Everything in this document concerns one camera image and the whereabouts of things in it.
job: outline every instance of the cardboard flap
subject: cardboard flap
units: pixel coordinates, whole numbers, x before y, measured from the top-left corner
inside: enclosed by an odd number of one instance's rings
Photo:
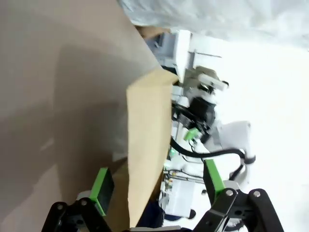
[[[138,223],[169,150],[171,90],[177,76],[157,69],[127,89],[128,207],[130,227]]]

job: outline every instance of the white plastic bag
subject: white plastic bag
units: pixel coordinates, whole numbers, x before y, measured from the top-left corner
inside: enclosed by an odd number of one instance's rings
[[[119,1],[135,25],[309,46],[309,2],[304,0]]]

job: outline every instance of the silver bolt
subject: silver bolt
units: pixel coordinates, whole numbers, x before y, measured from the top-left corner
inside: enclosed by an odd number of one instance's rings
[[[228,190],[228,191],[226,191],[225,193],[226,193],[227,196],[229,196],[229,197],[233,195],[233,191],[232,191],[232,190]]]
[[[57,205],[57,209],[59,209],[59,210],[63,209],[63,205],[58,204],[58,205]]]
[[[84,206],[87,205],[87,201],[85,201],[85,200],[82,200],[81,203],[82,203],[82,205],[84,205]]]
[[[253,193],[253,196],[254,196],[254,197],[259,197],[259,196],[261,196],[261,193],[260,193],[259,191],[255,191],[255,192]]]

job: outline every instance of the screw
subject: screw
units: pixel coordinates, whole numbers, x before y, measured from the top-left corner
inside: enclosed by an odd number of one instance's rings
[[[61,209],[63,209],[63,205],[61,205],[61,204],[58,204],[58,205],[57,205],[57,209],[58,209],[58,210],[61,210]]]
[[[82,200],[81,203],[82,203],[83,206],[87,205],[87,201],[85,201],[85,200]]]
[[[226,191],[225,193],[226,193],[227,196],[229,196],[229,197],[233,195],[233,191],[232,191],[232,190],[228,190],[228,191]]]
[[[253,196],[254,196],[254,197],[259,197],[259,196],[261,196],[261,193],[260,193],[259,191],[255,191],[255,192],[253,193]]]

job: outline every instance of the cardboard box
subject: cardboard box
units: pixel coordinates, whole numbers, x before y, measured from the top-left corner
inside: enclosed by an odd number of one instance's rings
[[[105,217],[119,232],[138,223],[161,176],[171,133],[171,90],[176,75],[156,69],[127,89],[128,161],[114,175]]]

